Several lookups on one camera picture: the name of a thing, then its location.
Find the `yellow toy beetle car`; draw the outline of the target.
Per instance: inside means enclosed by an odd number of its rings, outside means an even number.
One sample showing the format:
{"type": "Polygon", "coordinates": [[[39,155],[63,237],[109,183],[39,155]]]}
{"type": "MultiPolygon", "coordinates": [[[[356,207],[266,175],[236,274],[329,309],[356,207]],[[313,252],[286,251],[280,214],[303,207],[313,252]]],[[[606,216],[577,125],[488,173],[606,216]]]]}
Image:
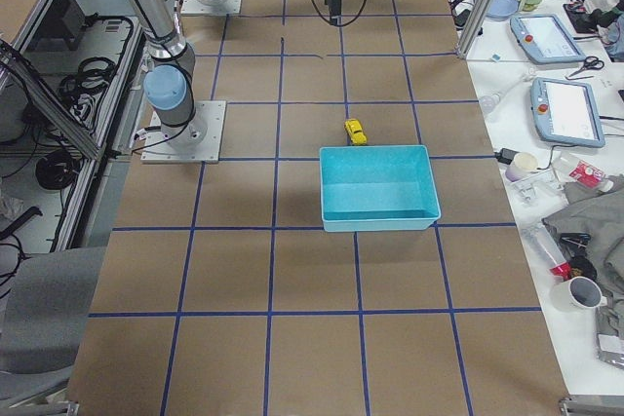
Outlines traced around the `yellow toy beetle car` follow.
{"type": "Polygon", "coordinates": [[[344,122],[344,128],[352,145],[364,146],[368,144],[368,137],[365,134],[364,128],[358,119],[347,119],[344,122]]]}

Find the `blue plastic plate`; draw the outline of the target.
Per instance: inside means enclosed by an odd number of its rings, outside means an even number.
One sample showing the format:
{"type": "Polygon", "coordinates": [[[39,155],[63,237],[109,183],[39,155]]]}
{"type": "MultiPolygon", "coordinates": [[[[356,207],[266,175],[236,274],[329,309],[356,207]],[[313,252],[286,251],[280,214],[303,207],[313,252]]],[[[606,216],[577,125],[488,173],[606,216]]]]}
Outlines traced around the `blue plastic plate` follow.
{"type": "Polygon", "coordinates": [[[503,21],[518,12],[518,0],[491,0],[486,17],[491,20],[503,21]]]}

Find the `turquoise plastic bin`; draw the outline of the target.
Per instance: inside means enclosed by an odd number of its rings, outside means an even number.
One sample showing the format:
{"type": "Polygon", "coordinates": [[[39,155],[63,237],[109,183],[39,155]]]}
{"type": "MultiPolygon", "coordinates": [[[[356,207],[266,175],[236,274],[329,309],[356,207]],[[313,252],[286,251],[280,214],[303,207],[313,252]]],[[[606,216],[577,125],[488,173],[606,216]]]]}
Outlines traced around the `turquoise plastic bin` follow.
{"type": "Polygon", "coordinates": [[[328,232],[425,230],[441,217],[423,145],[323,147],[319,163],[328,232]]]}

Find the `upper blue teach pendant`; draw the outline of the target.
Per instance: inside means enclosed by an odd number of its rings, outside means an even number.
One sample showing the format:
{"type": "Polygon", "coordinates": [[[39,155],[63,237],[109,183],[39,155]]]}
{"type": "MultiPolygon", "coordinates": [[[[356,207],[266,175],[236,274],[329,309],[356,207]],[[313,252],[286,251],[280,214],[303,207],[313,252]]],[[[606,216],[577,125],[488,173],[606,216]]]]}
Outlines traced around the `upper blue teach pendant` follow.
{"type": "Polygon", "coordinates": [[[586,58],[555,15],[515,15],[509,18],[509,25],[519,46],[535,64],[575,63],[586,58]]]}

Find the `blue teach pendant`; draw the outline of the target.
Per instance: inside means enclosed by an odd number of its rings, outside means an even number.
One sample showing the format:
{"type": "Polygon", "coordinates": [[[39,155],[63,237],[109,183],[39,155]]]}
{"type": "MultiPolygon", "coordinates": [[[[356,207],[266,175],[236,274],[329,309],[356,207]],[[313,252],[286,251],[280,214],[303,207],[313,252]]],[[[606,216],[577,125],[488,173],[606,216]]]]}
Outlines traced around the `blue teach pendant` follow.
{"type": "Polygon", "coordinates": [[[509,25],[519,46],[535,64],[575,63],[586,58],[555,15],[515,15],[509,18],[509,25]]]}
{"type": "Polygon", "coordinates": [[[605,146],[589,84],[537,77],[530,88],[533,122],[543,141],[587,148],[605,146]]]}

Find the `white paper cup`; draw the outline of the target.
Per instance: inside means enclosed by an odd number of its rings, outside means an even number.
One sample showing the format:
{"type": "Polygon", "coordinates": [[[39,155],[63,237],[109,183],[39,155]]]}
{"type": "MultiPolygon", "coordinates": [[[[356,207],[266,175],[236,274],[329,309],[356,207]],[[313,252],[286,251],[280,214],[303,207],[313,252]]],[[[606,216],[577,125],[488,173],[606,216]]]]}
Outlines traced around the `white paper cup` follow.
{"type": "Polygon", "coordinates": [[[530,153],[517,153],[508,165],[504,175],[510,182],[516,182],[537,171],[537,159],[530,153]]]}

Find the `lower blue teach pendant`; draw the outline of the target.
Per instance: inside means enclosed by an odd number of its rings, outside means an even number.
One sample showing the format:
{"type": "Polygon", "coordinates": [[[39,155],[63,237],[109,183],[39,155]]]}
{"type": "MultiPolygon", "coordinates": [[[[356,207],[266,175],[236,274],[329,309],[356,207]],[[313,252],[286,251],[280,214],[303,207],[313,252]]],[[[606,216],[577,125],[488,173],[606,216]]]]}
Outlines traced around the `lower blue teach pendant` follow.
{"type": "Polygon", "coordinates": [[[587,148],[605,146],[589,84],[537,77],[530,88],[533,122],[543,141],[587,148]]]}

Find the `grey cloth pile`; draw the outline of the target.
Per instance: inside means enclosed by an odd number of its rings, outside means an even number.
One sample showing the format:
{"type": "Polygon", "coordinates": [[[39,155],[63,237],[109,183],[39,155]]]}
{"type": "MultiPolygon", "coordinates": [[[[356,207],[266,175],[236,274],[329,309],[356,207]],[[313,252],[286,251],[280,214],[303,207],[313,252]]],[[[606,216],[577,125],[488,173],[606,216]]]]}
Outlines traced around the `grey cloth pile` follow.
{"type": "Polygon", "coordinates": [[[623,314],[623,181],[601,192],[570,182],[564,186],[567,206],[543,219],[557,240],[565,233],[591,237],[586,258],[597,271],[597,283],[609,298],[609,306],[623,314]]]}

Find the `white ceramic mug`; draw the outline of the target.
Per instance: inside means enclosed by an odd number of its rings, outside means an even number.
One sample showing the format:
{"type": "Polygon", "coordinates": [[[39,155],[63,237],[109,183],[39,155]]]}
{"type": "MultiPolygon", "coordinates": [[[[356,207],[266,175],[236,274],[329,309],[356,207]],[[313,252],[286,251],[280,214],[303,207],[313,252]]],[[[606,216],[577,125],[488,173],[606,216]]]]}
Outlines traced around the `white ceramic mug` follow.
{"type": "Polygon", "coordinates": [[[553,306],[562,312],[589,311],[607,305],[600,287],[585,277],[556,284],[550,292],[550,299],[553,306]]]}

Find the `grey office chair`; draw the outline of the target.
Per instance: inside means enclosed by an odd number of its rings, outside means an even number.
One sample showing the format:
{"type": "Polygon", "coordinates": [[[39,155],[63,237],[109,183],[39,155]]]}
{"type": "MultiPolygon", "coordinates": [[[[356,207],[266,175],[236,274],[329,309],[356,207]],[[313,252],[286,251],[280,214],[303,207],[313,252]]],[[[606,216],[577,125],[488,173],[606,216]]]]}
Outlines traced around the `grey office chair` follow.
{"type": "Polygon", "coordinates": [[[19,267],[1,332],[1,406],[53,393],[68,382],[106,248],[36,255],[19,267]]]}

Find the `black handled scissors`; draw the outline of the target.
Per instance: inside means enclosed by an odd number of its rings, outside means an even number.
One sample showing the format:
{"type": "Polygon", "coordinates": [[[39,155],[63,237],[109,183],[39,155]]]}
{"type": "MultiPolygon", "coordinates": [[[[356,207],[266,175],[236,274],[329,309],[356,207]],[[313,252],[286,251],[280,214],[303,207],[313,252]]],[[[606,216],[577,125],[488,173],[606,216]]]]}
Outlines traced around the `black handled scissors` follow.
{"type": "Polygon", "coordinates": [[[605,67],[605,62],[600,59],[599,57],[596,56],[587,56],[582,64],[580,65],[580,67],[569,73],[568,75],[565,76],[565,78],[567,80],[575,80],[576,77],[581,74],[582,72],[585,71],[589,71],[589,70],[601,70],[605,67]]]}

